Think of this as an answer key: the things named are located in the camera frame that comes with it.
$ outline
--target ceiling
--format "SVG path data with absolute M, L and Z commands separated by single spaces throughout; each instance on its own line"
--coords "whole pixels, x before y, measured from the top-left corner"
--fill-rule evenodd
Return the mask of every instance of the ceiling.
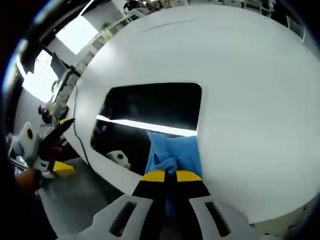
M 26 72 L 33 73 L 36 57 L 40 51 L 47 47 L 64 26 L 75 19 L 90 0 L 62 0 L 43 20 L 32 25 L 25 33 L 28 41 L 27 48 L 21 56 L 21 63 Z M 84 13 L 110 0 L 95 0 Z

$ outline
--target white wall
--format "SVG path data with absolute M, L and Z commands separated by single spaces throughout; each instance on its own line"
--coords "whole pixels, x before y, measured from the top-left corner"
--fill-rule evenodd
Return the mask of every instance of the white wall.
M 75 55 L 66 45 L 64 45 L 58 38 L 54 38 L 53 41 L 47 47 L 51 52 L 62 59 L 66 64 L 72 65 L 77 59 Z
M 44 105 L 44 103 L 27 90 L 22 89 L 15 113 L 14 134 L 20 132 L 25 122 L 30 122 L 36 131 L 43 130 L 40 129 L 40 125 L 44 122 L 41 115 L 38 114 L 39 105 Z
M 124 13 L 124 5 L 126 4 L 126 0 L 112 0 L 116 8 L 121 12 L 123 16 L 125 16 Z
M 104 22 L 113 24 L 123 17 L 122 13 L 117 9 L 112 1 L 99 5 L 83 16 L 98 31 L 101 30 L 101 26 Z
M 316 45 L 315 41 L 312 39 L 311 35 L 304 29 L 304 37 L 303 37 L 303 44 L 318 58 L 320 61 L 320 51 L 318 46 Z

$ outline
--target rectangular opening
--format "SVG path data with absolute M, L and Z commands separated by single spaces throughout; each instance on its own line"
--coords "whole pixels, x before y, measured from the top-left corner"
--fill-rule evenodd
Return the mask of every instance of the rectangular opening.
M 219 210 L 216 208 L 215 204 L 210 201 L 205 203 L 206 208 L 209 210 L 216 227 L 218 228 L 221 237 L 228 236 L 230 234 L 230 228 L 228 227 L 226 221 L 222 217 Z
M 201 97 L 201 87 L 192 82 L 114 87 L 97 115 L 91 147 L 103 156 L 122 151 L 130 170 L 143 176 L 151 147 L 148 132 L 196 136 Z
M 111 234 L 115 235 L 118 238 L 122 236 L 129 218 L 135 210 L 136 206 L 137 204 L 135 202 L 129 201 L 126 203 L 110 228 Z

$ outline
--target bright light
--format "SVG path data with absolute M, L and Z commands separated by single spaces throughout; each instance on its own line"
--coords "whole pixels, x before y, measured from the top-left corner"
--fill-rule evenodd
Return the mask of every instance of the bright light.
M 58 79 L 50 66 L 51 60 L 52 56 L 42 50 L 35 59 L 34 73 L 29 71 L 22 83 L 23 88 L 44 103 L 47 103 L 52 97 L 51 87 Z
M 55 36 L 74 54 L 78 54 L 98 34 L 98 31 L 83 17 L 76 17 Z
M 174 134 L 174 135 L 185 136 L 185 137 L 191 137 L 191 136 L 197 135 L 197 131 L 194 131 L 194 130 L 181 129 L 181 128 L 175 128 L 170 126 L 161 126 L 161 125 L 144 123 L 139 121 L 126 120 L 126 119 L 111 120 L 102 115 L 97 115 L 96 119 L 105 121 L 108 123 L 120 124 L 120 125 L 138 128 L 138 129 L 145 129 L 145 130 L 166 133 L 166 134 Z

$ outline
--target blue cloth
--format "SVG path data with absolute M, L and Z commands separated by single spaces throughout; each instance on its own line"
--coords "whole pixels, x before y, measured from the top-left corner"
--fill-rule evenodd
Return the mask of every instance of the blue cloth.
M 148 132 L 151 148 L 145 174 L 166 170 L 170 175 L 178 169 L 193 172 L 202 177 L 202 168 L 196 136 L 168 138 L 159 133 Z M 166 215 L 174 216 L 170 197 L 166 199 Z

